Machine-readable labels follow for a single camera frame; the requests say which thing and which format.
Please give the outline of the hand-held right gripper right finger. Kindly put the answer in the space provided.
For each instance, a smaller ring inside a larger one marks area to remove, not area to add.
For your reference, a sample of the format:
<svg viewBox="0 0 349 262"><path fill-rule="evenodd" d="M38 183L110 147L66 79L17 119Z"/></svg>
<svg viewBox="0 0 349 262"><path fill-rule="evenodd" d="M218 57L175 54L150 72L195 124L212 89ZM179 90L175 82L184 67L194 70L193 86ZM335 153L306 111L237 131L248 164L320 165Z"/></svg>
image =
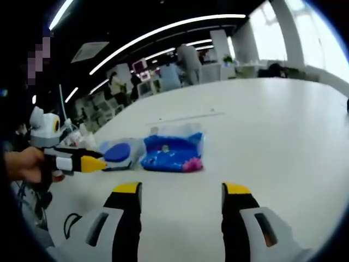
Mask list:
<svg viewBox="0 0 349 262"><path fill-rule="evenodd" d="M225 261L310 260L312 250L301 248L291 227L246 186L222 183L221 213Z"/></svg>

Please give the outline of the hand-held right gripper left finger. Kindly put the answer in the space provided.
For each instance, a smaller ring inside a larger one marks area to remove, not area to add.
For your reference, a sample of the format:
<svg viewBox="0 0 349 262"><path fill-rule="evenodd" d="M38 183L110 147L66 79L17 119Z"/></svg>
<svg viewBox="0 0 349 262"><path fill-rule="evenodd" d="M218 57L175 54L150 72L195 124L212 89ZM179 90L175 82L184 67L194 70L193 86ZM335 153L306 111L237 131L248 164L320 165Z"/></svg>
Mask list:
<svg viewBox="0 0 349 262"><path fill-rule="evenodd" d="M76 215L65 241L46 251L53 261L137 261L141 204L141 182L120 184L102 207Z"/></svg>

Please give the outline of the person's left hand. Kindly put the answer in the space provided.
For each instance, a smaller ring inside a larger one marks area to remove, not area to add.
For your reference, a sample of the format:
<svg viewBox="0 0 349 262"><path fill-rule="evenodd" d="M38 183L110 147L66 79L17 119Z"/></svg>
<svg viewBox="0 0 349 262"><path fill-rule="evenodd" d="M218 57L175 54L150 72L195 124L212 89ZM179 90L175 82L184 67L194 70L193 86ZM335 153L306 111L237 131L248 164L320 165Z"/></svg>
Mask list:
<svg viewBox="0 0 349 262"><path fill-rule="evenodd" d="M10 181L41 182L40 166L44 162L41 150L28 147L21 152L6 152L4 161Z"/></svg>

